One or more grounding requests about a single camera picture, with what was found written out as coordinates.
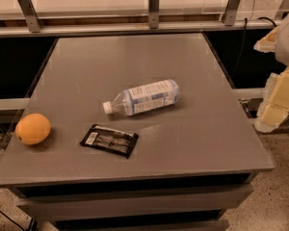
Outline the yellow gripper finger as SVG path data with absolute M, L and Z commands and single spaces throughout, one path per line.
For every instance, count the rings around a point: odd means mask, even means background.
M 258 40 L 256 44 L 253 46 L 253 49 L 262 53 L 274 53 L 276 50 L 276 34 L 278 28 L 275 27 L 270 33 L 268 33 L 265 37 Z
M 271 133 L 289 116 L 289 66 L 280 74 L 272 73 L 266 82 L 254 127 Z

